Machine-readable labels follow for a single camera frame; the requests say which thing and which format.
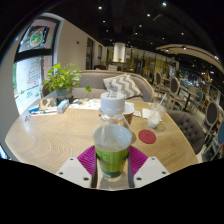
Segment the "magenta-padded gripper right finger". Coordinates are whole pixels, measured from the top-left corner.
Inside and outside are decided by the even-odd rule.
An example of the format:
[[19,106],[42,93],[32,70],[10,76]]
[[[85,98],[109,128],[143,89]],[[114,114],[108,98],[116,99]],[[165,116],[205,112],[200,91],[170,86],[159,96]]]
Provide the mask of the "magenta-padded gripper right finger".
[[130,188],[140,188],[169,175],[157,157],[148,157],[131,146],[128,156],[128,183]]

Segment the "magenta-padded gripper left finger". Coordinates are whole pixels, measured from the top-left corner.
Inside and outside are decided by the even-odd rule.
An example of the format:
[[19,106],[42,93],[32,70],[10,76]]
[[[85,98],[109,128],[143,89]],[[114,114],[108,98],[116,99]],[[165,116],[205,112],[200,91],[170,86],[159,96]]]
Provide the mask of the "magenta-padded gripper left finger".
[[56,175],[81,187],[95,188],[98,181],[95,147],[89,147],[78,157],[69,157]]

